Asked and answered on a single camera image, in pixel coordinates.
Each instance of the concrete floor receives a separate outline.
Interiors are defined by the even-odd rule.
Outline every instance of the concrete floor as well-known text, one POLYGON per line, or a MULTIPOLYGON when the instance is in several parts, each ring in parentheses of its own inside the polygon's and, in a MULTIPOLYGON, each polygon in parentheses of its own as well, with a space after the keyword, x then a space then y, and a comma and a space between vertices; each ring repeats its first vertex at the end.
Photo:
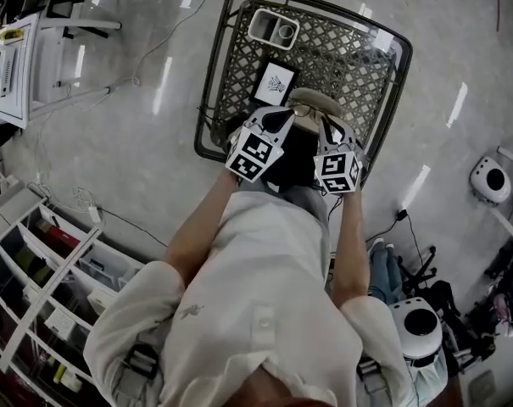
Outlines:
MULTIPOLYGON (((78 49, 85 45, 84 83, 99 86, 131 77, 146 50, 201 0, 192 1, 192 8, 185 9, 179 7, 181 0, 119 0, 122 31, 108 40, 78 35, 66 55, 66 73, 73 76, 78 49)), ((503 228, 470 194, 467 178, 479 158, 493 155, 498 145, 513 151, 513 0, 501 0, 499 33, 497 0, 327 1, 355 12, 365 3, 374 20, 409 38, 415 50, 394 122, 364 189, 366 234, 392 223, 422 166, 430 167, 410 216, 421 248, 437 246, 439 277, 452 284, 460 310, 467 310, 484 291, 482 272, 506 239, 503 228), (469 92, 458 120, 448 128, 462 82, 469 92)), ((7 171, 27 181, 41 172, 55 196, 71 206, 71 188, 84 187, 98 204, 167 241, 221 167, 199 158, 192 140, 222 3, 208 0, 144 61, 140 87, 124 82, 99 105, 79 104, 31 122, 4 149, 7 171), (169 77, 160 90, 169 57, 169 77)), ((115 4, 102 1, 98 8, 115 4)), ((499 161, 513 180, 513 165, 499 161)), ((336 240, 337 230, 335 214, 336 240)), ((113 217, 107 218, 106 231, 147 258, 163 252, 159 244, 113 217)), ((386 239, 406 261, 418 264, 406 221, 386 239)), ((501 343, 506 343, 504 352, 498 350, 474 371, 499 369, 501 394, 495 405, 513 394, 507 371, 513 339, 501 343)))

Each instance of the cable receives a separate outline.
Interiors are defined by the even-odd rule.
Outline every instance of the cable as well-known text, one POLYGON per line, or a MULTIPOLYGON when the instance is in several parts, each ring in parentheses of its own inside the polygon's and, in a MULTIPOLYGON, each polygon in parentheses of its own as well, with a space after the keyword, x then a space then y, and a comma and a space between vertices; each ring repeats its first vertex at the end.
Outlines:
POLYGON ((412 381, 412 387, 415 389, 416 393, 416 405, 420 407, 420 394, 418 393, 418 389, 416 388, 415 379, 412 377, 412 374, 410 373, 410 369, 407 366, 407 371, 409 372, 410 380, 412 381))
POLYGON ((407 219, 409 219, 410 232, 412 233, 412 237, 415 239, 415 246, 416 246, 416 251, 418 252, 418 257, 420 258, 420 264, 423 267, 424 266, 424 260, 422 259, 422 255, 420 253, 420 249, 418 248, 418 242, 416 241, 415 231, 412 228, 412 221, 410 221, 410 215, 407 215, 407 219))
POLYGON ((135 228, 139 229, 141 232, 145 232, 147 235, 149 235, 152 239, 154 239, 155 241, 157 241, 158 243, 162 244, 162 246, 164 246, 165 248, 168 248, 168 245, 161 242, 157 237, 155 237, 153 234, 151 234, 149 231, 145 231, 142 227, 136 225, 135 223, 132 223, 131 221, 125 219, 124 217, 121 217, 120 215, 118 214, 115 214, 115 213, 112 213, 111 211, 108 211, 107 209, 105 208, 99 208, 100 211, 103 211, 104 213, 107 213, 109 215, 112 215, 113 217, 116 217, 117 219, 120 219, 122 221, 125 221, 126 223, 128 223, 128 225, 132 225, 134 226, 135 228))
POLYGON ((397 222, 398 222, 398 219, 396 218, 396 219, 393 221, 393 224, 392 224, 392 225, 391 225, 391 226, 390 226, 386 231, 379 232, 379 233, 375 234, 373 237, 367 238, 367 239, 365 240, 365 242, 366 242, 366 243, 368 243, 368 242, 369 242, 369 241, 371 241, 373 238, 376 238, 376 237, 378 237, 379 235, 384 235, 384 234, 386 234, 386 233, 390 232, 390 231, 393 229, 393 227, 396 225, 396 223, 397 223, 397 222))
POLYGON ((179 25, 181 25, 182 23, 184 23, 185 21, 191 19, 195 14, 198 13, 198 11, 202 8, 202 6, 204 5, 206 0, 202 0, 202 2, 199 4, 198 8, 192 12, 191 14, 189 14, 188 16, 186 16, 185 18, 183 18, 182 20, 178 21, 174 26, 173 26, 173 29, 171 29, 171 32, 168 36, 166 36, 162 41, 160 41, 158 44, 156 44, 154 47, 152 47, 150 50, 148 50, 145 54, 142 55, 142 57, 139 59, 139 62, 137 63, 136 65, 136 68, 134 69, 134 72, 131 76, 131 83, 134 85, 134 86, 140 86, 141 85, 141 81, 137 78, 137 72, 139 71, 139 67, 142 65, 143 63, 143 60, 145 60, 147 58, 147 56, 151 53, 153 53, 154 51, 158 50, 160 47, 162 47, 166 42, 168 42, 171 37, 173 36, 173 34, 175 33, 175 31, 177 30, 177 27, 179 27, 179 25))
MULTIPOLYGON (((75 208, 71 208, 70 206, 68 205, 64 205, 63 203, 60 203, 53 195, 53 191, 51 190, 51 188, 49 186, 45 186, 43 184, 37 184, 36 182, 29 182, 26 187, 27 188, 31 188, 31 186, 34 186, 37 188, 37 190, 39 192, 41 192, 41 194, 43 195, 44 198, 47 198, 47 200, 53 204, 53 205, 56 205, 56 206, 59 206, 60 208, 64 208, 64 209, 69 209, 71 211, 74 211, 76 213, 80 213, 80 214, 89 214, 89 208, 90 207, 97 207, 96 205, 96 200, 94 199, 92 193, 88 190, 86 190, 85 188, 81 188, 81 187, 72 187, 71 188, 71 193, 74 197, 74 199, 77 201, 77 207, 80 208, 80 209, 75 209, 75 208)), ((145 232, 147 235, 149 235, 153 240, 156 240, 158 243, 162 244, 162 246, 164 246, 165 248, 168 247, 167 244, 161 242, 157 237, 155 237, 153 234, 151 234, 149 231, 145 231, 142 227, 136 225, 135 223, 132 223, 131 221, 125 219, 124 217, 118 215, 118 214, 115 214, 111 211, 109 211, 108 209, 105 209, 105 208, 102 208, 102 207, 99 207, 98 208, 100 211, 103 211, 104 213, 107 213, 109 215, 112 215, 113 217, 116 217, 117 219, 120 219, 126 223, 128 223, 129 225, 132 225, 134 226, 135 228, 137 228, 139 231, 141 232, 145 232)))
POLYGON ((335 204, 332 206, 332 209, 330 209, 330 212, 327 215, 327 221, 328 222, 330 221, 330 217, 332 217, 333 211, 335 211, 335 209, 339 208, 342 203, 343 203, 343 196, 337 197, 337 200, 335 201, 335 204))

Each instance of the white robot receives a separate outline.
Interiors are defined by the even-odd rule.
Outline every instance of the white robot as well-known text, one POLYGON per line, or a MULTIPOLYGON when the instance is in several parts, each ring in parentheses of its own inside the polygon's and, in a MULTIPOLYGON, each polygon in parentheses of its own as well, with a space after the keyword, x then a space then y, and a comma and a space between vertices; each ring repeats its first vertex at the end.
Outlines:
POLYGON ((398 328, 405 359, 432 357, 441 348, 443 328, 438 315, 429 303, 420 297, 408 298, 390 306, 393 321, 398 328))
POLYGON ((510 196, 510 178, 494 159, 485 156, 471 172, 475 195, 490 206, 497 206, 510 196))

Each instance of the framed picture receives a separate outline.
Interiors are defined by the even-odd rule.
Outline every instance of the framed picture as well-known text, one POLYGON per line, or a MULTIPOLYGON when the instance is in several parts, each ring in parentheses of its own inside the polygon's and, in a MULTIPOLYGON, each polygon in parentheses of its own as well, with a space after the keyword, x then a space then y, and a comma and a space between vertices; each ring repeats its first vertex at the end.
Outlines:
POLYGON ((267 58, 254 84, 251 101, 261 105, 284 105, 298 75, 299 70, 293 66, 267 58))

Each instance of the white box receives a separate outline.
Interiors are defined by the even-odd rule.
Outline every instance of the white box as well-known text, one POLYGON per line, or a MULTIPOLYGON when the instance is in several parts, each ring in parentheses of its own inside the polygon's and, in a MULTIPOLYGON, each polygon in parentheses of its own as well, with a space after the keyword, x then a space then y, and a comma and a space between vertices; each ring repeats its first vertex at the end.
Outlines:
POLYGON ((226 168, 248 182, 255 182, 283 154, 280 146, 244 126, 231 143, 226 168))
POLYGON ((45 321, 45 326, 51 329, 52 332, 65 341, 70 339, 71 333, 73 333, 76 323, 74 320, 69 318, 61 310, 55 309, 54 312, 45 321))
POLYGON ((315 157, 315 172, 329 193, 353 192, 360 180, 361 164, 354 152, 327 153, 315 157))

